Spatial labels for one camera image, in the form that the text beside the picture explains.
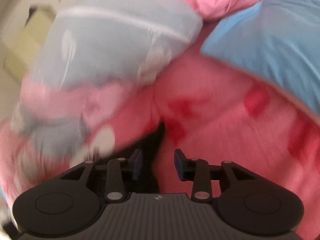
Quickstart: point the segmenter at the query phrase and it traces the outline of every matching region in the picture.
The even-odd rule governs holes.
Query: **blue cloth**
[[[1,187],[0,187],[0,195],[2,196],[2,198],[3,198],[4,200],[6,200],[6,198],[5,198],[5,196],[4,196],[4,193],[3,193],[2,189],[1,189]]]
[[[201,52],[281,86],[320,114],[320,1],[261,1],[221,20]]]
[[[56,90],[150,84],[202,25],[184,0],[77,0],[57,13],[29,78]]]

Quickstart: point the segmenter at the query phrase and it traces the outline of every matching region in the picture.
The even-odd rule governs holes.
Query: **beige box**
[[[56,16],[50,6],[40,6],[33,13],[17,43],[4,61],[4,69],[18,81],[35,64]]]

